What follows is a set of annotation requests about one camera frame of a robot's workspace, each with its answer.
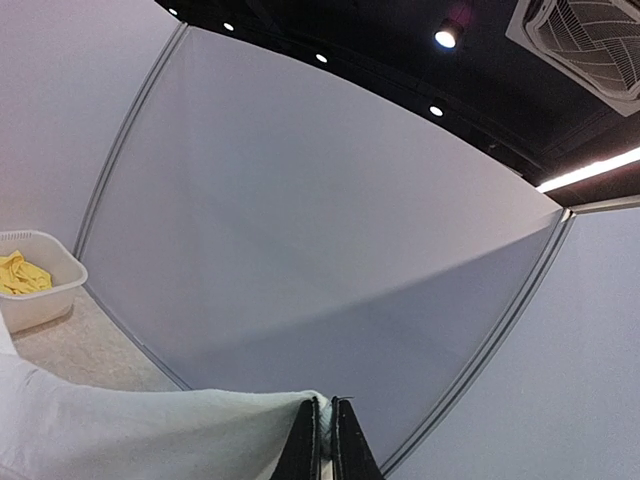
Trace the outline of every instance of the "black ceiling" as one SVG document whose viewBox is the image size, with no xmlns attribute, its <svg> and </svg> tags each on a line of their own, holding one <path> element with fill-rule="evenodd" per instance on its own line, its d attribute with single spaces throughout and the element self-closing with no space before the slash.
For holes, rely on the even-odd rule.
<svg viewBox="0 0 640 480">
<path fill-rule="evenodd" d="M 623 117 L 505 36 L 516 0 L 158 0 L 191 25 L 334 73 L 411 110 L 534 185 L 640 145 Z M 445 51 L 433 34 L 465 24 Z M 230 22 L 233 32 L 224 29 Z M 321 52 L 330 61 L 320 64 Z M 434 98 L 446 115 L 429 114 Z M 640 193 L 640 167 L 550 193 L 569 206 Z"/>
</svg>

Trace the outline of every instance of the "recessed light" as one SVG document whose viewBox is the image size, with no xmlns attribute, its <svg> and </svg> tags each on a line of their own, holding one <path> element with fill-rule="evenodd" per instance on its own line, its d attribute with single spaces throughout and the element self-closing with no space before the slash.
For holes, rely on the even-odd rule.
<svg viewBox="0 0 640 480">
<path fill-rule="evenodd" d="M 560 177 L 544 182 L 536 190 L 542 193 L 550 192 L 551 190 L 566 187 L 572 183 L 586 180 L 587 178 L 595 177 L 602 173 L 610 172 L 611 170 L 624 167 L 625 165 L 629 165 L 630 163 L 637 161 L 640 161 L 640 148 L 635 148 L 627 153 L 610 158 L 609 160 L 595 162 L 573 172 L 561 175 Z"/>
<path fill-rule="evenodd" d="M 434 37 L 436 39 L 436 42 L 438 42 L 441 46 L 443 46 L 447 50 L 451 50 L 458 44 L 458 42 L 462 38 L 463 33 L 464 28 L 462 27 L 462 25 L 460 25 L 455 20 L 447 18 L 442 22 Z"/>
<path fill-rule="evenodd" d="M 442 109 L 440 107 L 436 107 L 435 105 L 431 105 L 429 107 L 429 111 L 431 112 L 431 115 L 433 115 L 434 117 L 442 117 L 444 115 L 444 112 L 442 111 Z"/>
</svg>

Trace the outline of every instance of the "white partition wall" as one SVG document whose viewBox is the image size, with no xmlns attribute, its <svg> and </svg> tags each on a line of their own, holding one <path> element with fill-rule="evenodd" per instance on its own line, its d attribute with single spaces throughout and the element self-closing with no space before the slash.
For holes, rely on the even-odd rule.
<svg viewBox="0 0 640 480">
<path fill-rule="evenodd" d="M 177 21 L 153 0 L 0 0 L 0 231 L 73 247 L 98 174 Z"/>
<path fill-rule="evenodd" d="M 190 386 L 353 395 L 383 461 L 559 214 L 436 125 L 192 29 L 133 126 L 83 260 L 95 294 Z"/>
<path fill-rule="evenodd" d="M 640 209 L 578 216 L 471 389 L 393 479 L 640 478 Z"/>
</svg>

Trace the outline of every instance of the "fluorescent light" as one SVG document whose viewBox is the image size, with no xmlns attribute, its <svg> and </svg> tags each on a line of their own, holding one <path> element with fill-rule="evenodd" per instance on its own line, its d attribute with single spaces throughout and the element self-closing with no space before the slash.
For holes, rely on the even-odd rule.
<svg viewBox="0 0 640 480">
<path fill-rule="evenodd" d="M 572 183 L 585 180 L 587 178 L 595 177 L 601 173 L 610 172 L 616 168 L 624 167 L 630 163 L 634 163 L 640 160 L 640 147 L 618 155 L 617 157 L 610 158 L 609 160 L 603 160 L 601 162 L 595 162 L 586 167 L 580 168 L 574 172 L 561 175 L 558 178 L 554 178 L 547 182 L 544 182 L 536 190 L 545 193 L 555 190 L 557 188 L 566 187 Z"/>
<path fill-rule="evenodd" d="M 453 48 L 456 46 L 456 38 L 445 30 L 436 32 L 436 42 L 442 45 L 444 48 Z"/>
<path fill-rule="evenodd" d="M 436 107 L 435 105 L 431 105 L 429 107 L 429 111 L 435 117 L 441 117 L 444 115 L 444 112 L 442 111 L 442 109 L 440 107 Z"/>
</svg>

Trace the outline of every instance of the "white cloth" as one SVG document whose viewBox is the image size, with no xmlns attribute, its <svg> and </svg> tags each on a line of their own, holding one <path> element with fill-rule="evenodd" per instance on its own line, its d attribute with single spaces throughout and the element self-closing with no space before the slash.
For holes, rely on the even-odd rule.
<svg viewBox="0 0 640 480">
<path fill-rule="evenodd" d="M 3 329 L 0 322 L 0 480 L 268 479 L 300 403 L 327 403 L 312 391 L 74 385 L 12 354 Z"/>
</svg>

